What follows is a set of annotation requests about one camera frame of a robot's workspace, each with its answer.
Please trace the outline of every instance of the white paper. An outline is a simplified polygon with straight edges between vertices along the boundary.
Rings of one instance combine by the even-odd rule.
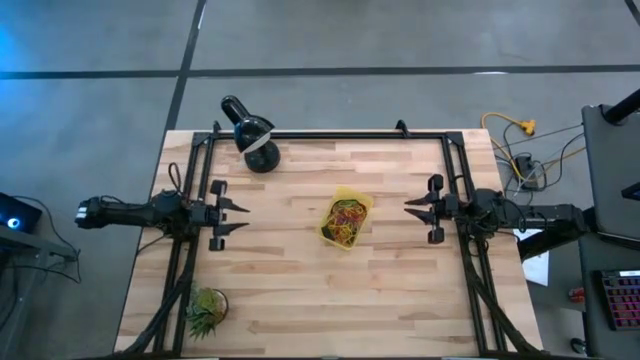
[[[524,240],[533,234],[537,234],[542,230],[531,229],[525,232],[520,230],[513,230],[520,240]],[[540,284],[542,286],[549,286],[549,252],[532,257],[525,260],[522,263],[524,269],[524,277],[528,281]]]

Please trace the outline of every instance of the black metal frame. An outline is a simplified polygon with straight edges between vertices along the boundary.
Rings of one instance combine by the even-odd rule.
[[[461,132],[409,132],[406,128],[404,122],[399,121],[396,129],[400,131],[385,131],[385,132],[376,132],[376,131],[313,131],[313,132],[305,132],[305,131],[274,131],[271,133],[271,138],[274,140],[279,139],[302,139],[302,140],[312,140],[312,139],[327,139],[327,140],[335,140],[335,139],[411,139],[411,140],[438,140],[442,145],[442,152],[445,161],[445,168],[447,172],[447,178],[449,181],[449,188],[452,194],[459,195],[458,184],[457,181],[459,179],[464,180],[464,187],[467,194],[472,194],[475,191],[475,187],[473,185],[473,181],[471,179],[471,171],[469,168],[469,163],[467,160],[467,155],[464,147],[463,135]],[[233,134],[231,132],[220,132],[219,127],[215,127],[214,131],[211,133],[203,133],[197,132],[193,135],[191,152],[189,154],[189,165],[187,167],[187,174],[185,178],[184,184],[184,193],[190,194],[192,190],[193,178],[195,173],[195,164],[198,158],[199,149],[206,144],[206,154],[204,161],[204,168],[200,179],[200,186],[198,191],[198,199],[204,199],[207,190],[207,177],[209,175],[209,170],[211,167],[211,162],[213,160],[213,148],[215,141],[217,140],[233,140]],[[454,171],[454,160],[452,156],[451,147],[454,147],[458,152],[459,161],[462,169],[461,174],[455,174]],[[469,252],[467,237],[464,232],[464,229],[458,225],[458,238],[460,241],[461,254],[463,257],[463,266],[465,266],[465,278],[467,282],[467,290],[469,293],[469,303],[471,306],[471,315],[474,324],[474,331],[476,335],[478,353],[480,356],[486,353],[487,349],[487,340],[486,334],[484,331],[484,323],[482,320],[482,315],[480,311],[480,303],[478,301],[478,294],[473,286],[470,285],[471,280],[469,279],[468,264],[471,264],[471,254]],[[198,236],[194,236],[191,239],[188,239],[189,242],[189,251],[187,254],[187,259],[185,262],[185,268],[183,270],[183,274],[181,275],[182,280],[186,280],[189,286],[186,284],[175,284],[176,274],[178,270],[178,263],[180,260],[180,248],[182,246],[181,241],[174,241],[173,247],[171,250],[171,256],[169,259],[169,266],[167,269],[167,277],[165,281],[165,288],[163,291],[163,307],[161,311],[164,310],[164,316],[161,320],[162,324],[157,328],[157,332],[155,333],[155,340],[153,345],[153,352],[140,354],[139,352],[144,351],[144,348],[138,348],[137,356],[143,357],[163,357],[163,356],[171,356],[171,357],[180,357],[182,351],[182,344],[184,340],[184,330],[185,330],[185,311],[189,301],[189,290],[190,284],[193,280],[193,268],[195,266],[195,259],[197,254],[198,247]],[[487,285],[487,291],[491,294],[495,301],[495,288],[493,284],[493,277],[491,274],[491,268],[489,265],[489,258],[487,253],[482,246],[478,246],[479,249],[479,258],[482,269],[482,278],[484,283]],[[170,351],[164,350],[164,342],[165,342],[165,334],[166,334],[166,318],[168,316],[170,308],[175,303],[174,296],[172,292],[175,293],[175,289],[177,286],[182,285],[186,286],[184,291],[181,293],[180,305],[178,308],[178,322],[176,324],[175,338],[173,341],[172,349]],[[166,304],[170,302],[167,309],[163,309]],[[504,334],[500,329],[496,319],[492,319],[492,325],[494,327],[494,333],[496,335],[496,344],[498,347],[498,351],[504,352],[506,351],[506,342],[504,338]],[[121,354],[124,357],[129,357],[126,353]]]

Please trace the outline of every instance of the blue light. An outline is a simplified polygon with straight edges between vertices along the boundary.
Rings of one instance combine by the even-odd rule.
[[[20,226],[20,220],[16,218],[11,218],[7,221],[7,226],[9,229],[17,229]]]

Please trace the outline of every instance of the keyboard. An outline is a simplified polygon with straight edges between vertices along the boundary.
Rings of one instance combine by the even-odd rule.
[[[611,330],[640,329],[640,270],[596,271]]]

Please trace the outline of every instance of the lamp shade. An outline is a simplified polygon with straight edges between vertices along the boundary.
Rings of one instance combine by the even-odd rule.
[[[238,151],[255,151],[269,141],[269,133],[275,126],[263,117],[251,115],[238,98],[225,96],[220,107],[233,123],[233,137]]]

